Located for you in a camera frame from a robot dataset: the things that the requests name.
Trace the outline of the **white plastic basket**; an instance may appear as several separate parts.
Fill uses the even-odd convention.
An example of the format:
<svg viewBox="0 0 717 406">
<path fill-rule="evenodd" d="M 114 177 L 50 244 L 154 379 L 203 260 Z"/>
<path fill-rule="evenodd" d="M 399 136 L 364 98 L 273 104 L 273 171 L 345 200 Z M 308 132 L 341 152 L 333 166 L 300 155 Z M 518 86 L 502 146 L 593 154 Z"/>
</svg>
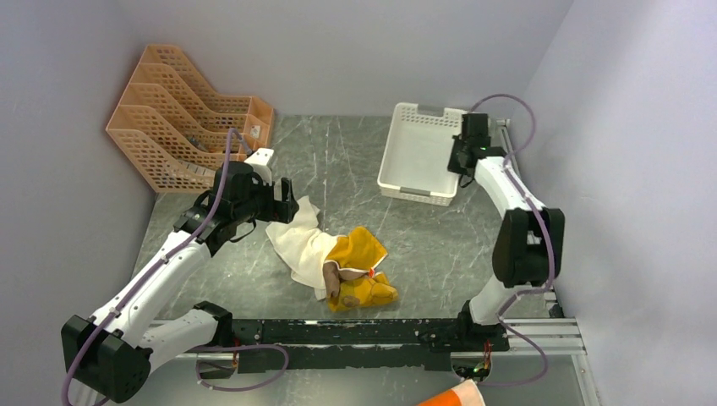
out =
<svg viewBox="0 0 717 406">
<path fill-rule="evenodd" d="M 465 112 L 400 102 L 393 110 L 377 184 L 385 197 L 449 206 L 459 175 L 447 169 Z"/>
</svg>

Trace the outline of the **white towel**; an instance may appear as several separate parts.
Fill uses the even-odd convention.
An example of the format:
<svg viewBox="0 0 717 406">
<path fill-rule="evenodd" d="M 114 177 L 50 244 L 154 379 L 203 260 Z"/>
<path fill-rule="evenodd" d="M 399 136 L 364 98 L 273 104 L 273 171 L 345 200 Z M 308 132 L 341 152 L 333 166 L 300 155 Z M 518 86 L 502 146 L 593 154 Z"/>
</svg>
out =
<svg viewBox="0 0 717 406">
<path fill-rule="evenodd" d="M 278 256 L 291 270 L 291 278 L 312 288 L 317 300 L 326 298 L 323 265 L 338 237 L 319 227 L 320 208 L 309 197 L 298 200 L 298 211 L 290 223 L 271 222 L 265 229 Z"/>
</svg>

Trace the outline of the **yellow brown bear towel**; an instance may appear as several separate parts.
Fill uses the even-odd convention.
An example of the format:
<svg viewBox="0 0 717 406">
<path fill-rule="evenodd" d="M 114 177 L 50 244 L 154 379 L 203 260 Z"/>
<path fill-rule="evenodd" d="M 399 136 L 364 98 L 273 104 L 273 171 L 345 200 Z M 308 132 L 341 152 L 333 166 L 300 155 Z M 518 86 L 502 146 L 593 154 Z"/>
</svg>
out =
<svg viewBox="0 0 717 406">
<path fill-rule="evenodd" d="M 322 266 L 329 310 L 342 312 L 397 301 L 397 289 L 377 270 L 387 255 L 383 244 L 365 227 L 339 236 Z"/>
</svg>

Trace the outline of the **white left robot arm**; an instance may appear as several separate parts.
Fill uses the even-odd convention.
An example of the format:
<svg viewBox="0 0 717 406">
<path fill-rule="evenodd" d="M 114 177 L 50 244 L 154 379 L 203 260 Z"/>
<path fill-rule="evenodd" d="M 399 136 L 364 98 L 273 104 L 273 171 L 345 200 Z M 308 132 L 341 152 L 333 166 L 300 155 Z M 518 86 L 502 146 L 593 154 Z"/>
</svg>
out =
<svg viewBox="0 0 717 406">
<path fill-rule="evenodd" d="M 66 376 L 61 402 L 71 403 L 72 381 L 107 401 L 132 398 L 159 366 L 194 348 L 233 350 L 233 315 L 201 302 L 169 324 L 152 329 L 159 310 L 226 243 L 237 243 L 242 223 L 293 220 L 298 203 L 289 178 L 275 191 L 267 167 L 226 162 L 214 184 L 182 213 L 154 258 L 91 316 L 72 316 L 61 329 Z"/>
</svg>

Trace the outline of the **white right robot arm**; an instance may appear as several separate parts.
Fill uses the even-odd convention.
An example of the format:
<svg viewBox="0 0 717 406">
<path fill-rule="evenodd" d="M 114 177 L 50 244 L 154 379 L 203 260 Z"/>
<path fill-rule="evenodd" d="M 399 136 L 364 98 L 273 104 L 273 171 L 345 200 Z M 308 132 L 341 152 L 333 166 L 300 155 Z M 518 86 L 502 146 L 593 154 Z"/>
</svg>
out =
<svg viewBox="0 0 717 406">
<path fill-rule="evenodd" d="M 447 168 L 480 186 L 501 216 L 491 257 L 493 275 L 468 301 L 471 318 L 456 329 L 458 343 L 475 350 L 489 337 L 486 325 L 499 323 L 522 296 L 543 294 L 552 287 L 561 271 L 566 217 L 537 199 L 519 178 L 509 154 L 491 144 L 485 113 L 462 116 Z"/>
</svg>

